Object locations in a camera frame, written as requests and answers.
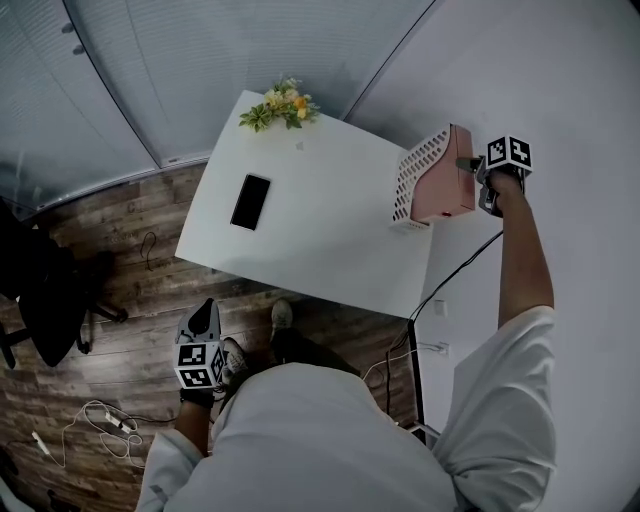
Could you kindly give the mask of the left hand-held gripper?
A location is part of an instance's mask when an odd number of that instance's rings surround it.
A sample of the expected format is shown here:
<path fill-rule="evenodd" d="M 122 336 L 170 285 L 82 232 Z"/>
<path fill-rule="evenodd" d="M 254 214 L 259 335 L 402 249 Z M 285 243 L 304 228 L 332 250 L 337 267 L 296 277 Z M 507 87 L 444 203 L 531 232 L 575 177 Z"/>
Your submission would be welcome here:
<path fill-rule="evenodd" d="M 184 389 L 215 389 L 222 383 L 225 364 L 219 309 L 213 299 L 206 299 L 178 324 L 174 371 Z"/>

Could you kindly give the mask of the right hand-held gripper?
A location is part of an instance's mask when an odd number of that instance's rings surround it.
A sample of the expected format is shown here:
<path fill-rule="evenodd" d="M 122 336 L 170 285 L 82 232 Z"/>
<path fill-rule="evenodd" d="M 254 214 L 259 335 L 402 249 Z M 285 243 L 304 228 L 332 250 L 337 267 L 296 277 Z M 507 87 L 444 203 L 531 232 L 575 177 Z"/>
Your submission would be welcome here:
<path fill-rule="evenodd" d="M 476 181 L 481 185 L 479 206 L 492 216 L 501 216 L 498 192 L 490 183 L 491 174 L 499 172 L 514 178 L 525 192 L 526 178 L 532 172 L 531 146 L 514 136 L 502 136 L 486 145 L 484 157 L 457 158 L 456 166 L 476 173 Z"/>

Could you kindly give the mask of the person's right hand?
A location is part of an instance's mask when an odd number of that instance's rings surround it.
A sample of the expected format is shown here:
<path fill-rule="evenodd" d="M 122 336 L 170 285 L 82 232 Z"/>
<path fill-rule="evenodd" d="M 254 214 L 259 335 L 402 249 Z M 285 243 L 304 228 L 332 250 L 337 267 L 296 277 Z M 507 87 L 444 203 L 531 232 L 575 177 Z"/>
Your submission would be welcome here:
<path fill-rule="evenodd" d="M 520 182 L 513 175 L 492 171 L 489 182 L 497 194 L 496 205 L 502 213 L 506 213 L 511 206 L 526 201 Z"/>

